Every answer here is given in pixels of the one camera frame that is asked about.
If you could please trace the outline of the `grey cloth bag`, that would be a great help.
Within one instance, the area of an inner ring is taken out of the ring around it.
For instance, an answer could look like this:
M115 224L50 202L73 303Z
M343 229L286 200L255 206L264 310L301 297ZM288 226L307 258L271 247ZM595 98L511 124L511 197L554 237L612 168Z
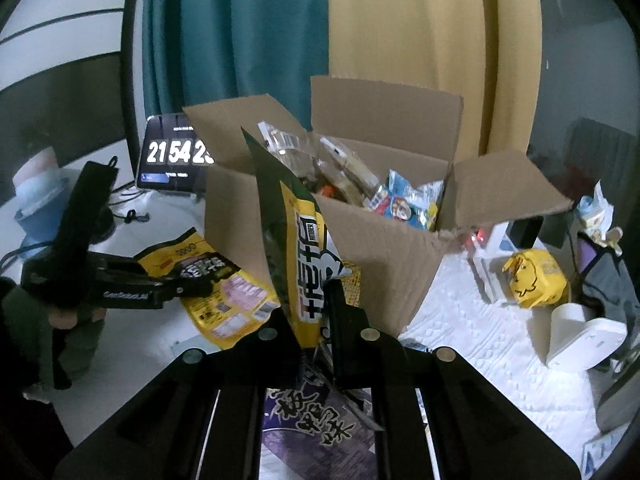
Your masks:
M588 247L593 256L580 270L578 298L601 318L624 323L627 338L639 333L639 299L624 259L611 248L603 248L582 232L577 234L578 252Z

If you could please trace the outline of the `yellow black snack bag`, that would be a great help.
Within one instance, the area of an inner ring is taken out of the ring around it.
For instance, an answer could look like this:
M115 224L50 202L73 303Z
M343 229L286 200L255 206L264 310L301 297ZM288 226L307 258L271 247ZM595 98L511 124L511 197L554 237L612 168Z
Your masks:
M217 252L196 229L149 246L134 258L152 278L205 278L212 283L208 296L180 302L201 334L221 350L259 330L280 307L272 286Z
M331 290L350 275L312 193L248 132L268 269L299 345L317 347Z

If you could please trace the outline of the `blue white snack packets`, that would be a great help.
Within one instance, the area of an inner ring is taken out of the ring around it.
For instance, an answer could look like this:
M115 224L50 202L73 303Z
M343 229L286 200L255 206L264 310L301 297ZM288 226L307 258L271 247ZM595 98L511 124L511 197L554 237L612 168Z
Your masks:
M444 180L414 188L405 177L390 170L386 183L378 187L372 198L363 202L363 207L413 228L434 231L444 191Z

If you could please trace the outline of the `tablet showing clock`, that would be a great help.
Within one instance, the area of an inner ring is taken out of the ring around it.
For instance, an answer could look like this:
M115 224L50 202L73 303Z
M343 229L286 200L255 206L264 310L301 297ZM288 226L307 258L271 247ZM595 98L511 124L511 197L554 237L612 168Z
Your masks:
M204 194L207 168L215 163L183 113L148 118L138 162L137 188Z

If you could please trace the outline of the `brown cardboard box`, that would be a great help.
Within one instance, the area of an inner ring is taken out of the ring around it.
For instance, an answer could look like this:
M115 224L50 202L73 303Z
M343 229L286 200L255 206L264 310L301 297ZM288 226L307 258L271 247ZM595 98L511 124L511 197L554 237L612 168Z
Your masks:
M450 240L570 208L522 152L456 159L460 96L329 76L315 76L310 85L309 128L268 94L186 109L214 158L206 240L258 278L268 278L269 271L246 138L260 136L261 124L309 143L322 167L352 155L370 174L370 190L348 177L336 197L318 196L317 204L340 256L359 266L360 301L372 324L392 335L418 312Z

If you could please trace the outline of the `purple snack bag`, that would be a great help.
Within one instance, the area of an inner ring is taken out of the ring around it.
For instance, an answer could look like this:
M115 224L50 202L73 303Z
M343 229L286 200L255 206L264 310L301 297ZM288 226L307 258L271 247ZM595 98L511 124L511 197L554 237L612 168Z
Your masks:
M371 390L336 390L306 365L295 389L268 389L262 479L375 479Z

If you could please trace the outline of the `tissue pack on bag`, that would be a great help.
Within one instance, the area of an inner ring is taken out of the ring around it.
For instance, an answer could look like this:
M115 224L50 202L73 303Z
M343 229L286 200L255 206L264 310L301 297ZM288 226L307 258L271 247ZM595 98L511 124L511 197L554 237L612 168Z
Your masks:
M605 198L602 183L598 181L591 195L584 195L578 200L575 216L586 237L600 247L613 249L620 257L623 255L620 241L624 231L614 224L614 212L614 206Z

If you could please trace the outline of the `white charger with red light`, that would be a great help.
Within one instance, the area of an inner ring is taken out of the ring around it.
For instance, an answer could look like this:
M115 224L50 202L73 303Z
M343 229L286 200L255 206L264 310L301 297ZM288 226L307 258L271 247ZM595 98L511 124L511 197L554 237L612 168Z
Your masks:
M469 262L477 278L478 289L488 304L507 306L516 304L509 285L509 277L503 265L515 252L506 235L509 222L483 226L473 232L466 242Z

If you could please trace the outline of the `teal curtain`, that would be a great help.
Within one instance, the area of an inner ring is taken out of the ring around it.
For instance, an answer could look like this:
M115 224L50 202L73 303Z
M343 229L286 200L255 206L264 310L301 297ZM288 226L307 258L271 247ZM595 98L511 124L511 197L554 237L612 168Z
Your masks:
M143 0L148 114L269 94L310 125L310 80L329 71L329 0Z

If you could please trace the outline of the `stack of pastel bowls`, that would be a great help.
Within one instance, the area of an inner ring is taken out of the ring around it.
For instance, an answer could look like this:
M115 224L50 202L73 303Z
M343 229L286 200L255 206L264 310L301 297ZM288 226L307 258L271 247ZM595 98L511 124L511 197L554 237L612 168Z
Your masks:
M50 242L56 237L79 170L58 166L52 146L29 157L12 178L17 212L23 230L22 246Z

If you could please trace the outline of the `yellow curtain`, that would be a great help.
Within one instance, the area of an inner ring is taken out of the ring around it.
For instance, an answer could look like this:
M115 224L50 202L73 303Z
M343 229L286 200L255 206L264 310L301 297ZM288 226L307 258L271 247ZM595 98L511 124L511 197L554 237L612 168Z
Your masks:
M540 0L329 0L329 72L447 91L463 100L459 160L533 130Z

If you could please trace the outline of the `clear bag of pale snacks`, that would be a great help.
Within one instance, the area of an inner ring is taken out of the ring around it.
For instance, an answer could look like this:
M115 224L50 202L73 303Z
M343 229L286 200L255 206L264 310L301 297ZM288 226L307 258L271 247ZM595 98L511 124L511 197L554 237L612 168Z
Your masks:
M258 122L267 151L288 167L312 192L363 207L381 186L378 176L360 156L332 136L296 136Z

